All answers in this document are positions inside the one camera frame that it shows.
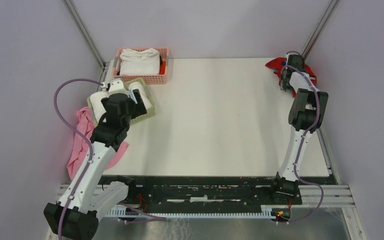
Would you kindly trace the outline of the red and teal patterned towel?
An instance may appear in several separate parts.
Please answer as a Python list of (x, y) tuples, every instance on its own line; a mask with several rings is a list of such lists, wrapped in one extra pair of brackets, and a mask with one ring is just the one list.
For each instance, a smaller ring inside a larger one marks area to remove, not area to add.
[[(280, 85), (280, 76), (281, 76), (281, 69), (286, 63), (286, 57), (277, 57), (271, 61), (269, 61), (265, 66), (271, 70), (273, 70), (274, 74), (277, 75)], [(306, 89), (309, 91), (312, 91), (313, 89), (319, 91), (316, 87), (317, 84), (317, 77), (311, 70), (311, 68), (304, 63), (304, 73), (306, 74)], [(292, 96), (296, 96), (295, 91), (290, 91), (292, 93)]]

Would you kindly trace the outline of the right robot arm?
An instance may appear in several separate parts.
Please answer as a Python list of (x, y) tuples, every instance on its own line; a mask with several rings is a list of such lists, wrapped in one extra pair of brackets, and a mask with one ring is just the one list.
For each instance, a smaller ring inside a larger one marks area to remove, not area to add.
[(319, 90), (305, 71), (303, 56), (297, 51), (285, 54), (285, 65), (279, 71), (279, 86), (282, 91), (294, 96), (288, 114), (290, 138), (283, 163), (269, 189), (269, 199), (282, 204), (289, 196), (299, 191), (300, 167), (310, 138), (324, 119), (329, 94)]

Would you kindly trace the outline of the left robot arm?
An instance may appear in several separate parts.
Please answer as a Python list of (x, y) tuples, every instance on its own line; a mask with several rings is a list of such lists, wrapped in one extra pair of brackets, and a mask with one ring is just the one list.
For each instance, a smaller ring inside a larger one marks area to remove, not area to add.
[(62, 88), (77, 81), (71, 79), (64, 82), (53, 97), (58, 117), (88, 145), (85, 158), (67, 190), (56, 203), (48, 203), (43, 210), (50, 229), (59, 240), (91, 240), (100, 220), (110, 209), (121, 201), (130, 204), (138, 195), (135, 187), (120, 181), (112, 182), (97, 196), (94, 196), (94, 191), (107, 165), (126, 139), (131, 120), (137, 116), (139, 101), (121, 80), (108, 84), (99, 82), (98, 85), (108, 92), (108, 96), (101, 100), (105, 113), (93, 129), (91, 137), (87, 138), (64, 119), (57, 103)]

